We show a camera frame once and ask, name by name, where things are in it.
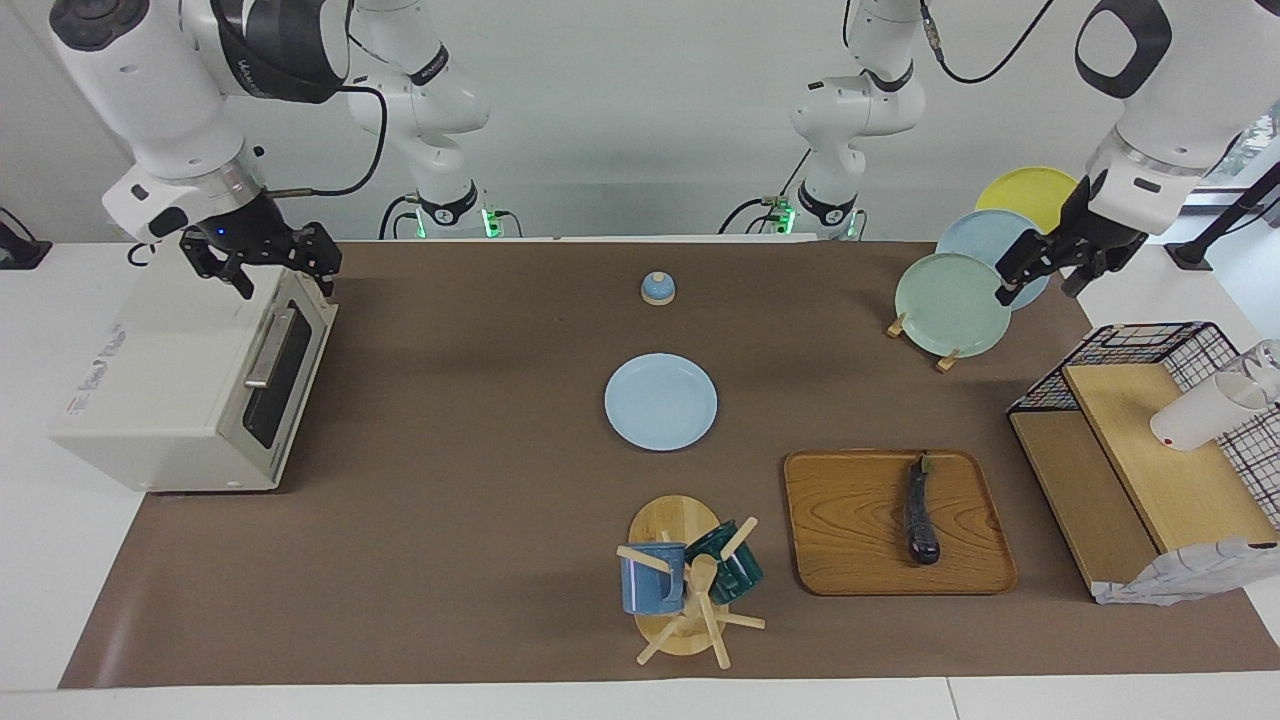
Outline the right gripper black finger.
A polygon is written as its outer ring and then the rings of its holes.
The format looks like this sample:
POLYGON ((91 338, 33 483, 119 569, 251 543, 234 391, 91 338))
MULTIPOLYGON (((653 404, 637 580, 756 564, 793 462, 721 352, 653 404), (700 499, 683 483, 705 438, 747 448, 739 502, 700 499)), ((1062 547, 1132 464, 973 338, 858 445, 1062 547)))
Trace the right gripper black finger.
POLYGON ((333 296, 342 251, 319 222, 291 232, 291 269, 308 275, 325 299, 333 296))
POLYGON ((253 297, 255 286, 237 258, 220 259, 215 255, 201 255, 196 259, 197 273, 206 279, 218 279, 230 286, 243 300, 253 297))

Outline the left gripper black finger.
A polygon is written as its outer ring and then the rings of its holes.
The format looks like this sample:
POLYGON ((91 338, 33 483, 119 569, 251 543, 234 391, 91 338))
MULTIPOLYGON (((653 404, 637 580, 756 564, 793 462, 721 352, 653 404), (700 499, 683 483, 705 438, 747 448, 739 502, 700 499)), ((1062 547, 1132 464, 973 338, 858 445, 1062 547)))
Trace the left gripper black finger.
POLYGON ((1071 256, 1074 270, 1062 283, 1062 292, 1075 299, 1093 281, 1110 272, 1108 250, 1094 245, 1083 245, 1071 256))
POLYGON ((1053 264, 1055 237, 1038 229, 1023 231, 996 263, 1001 286, 995 297, 1004 306, 1012 306, 1025 287, 1057 270, 1053 264))

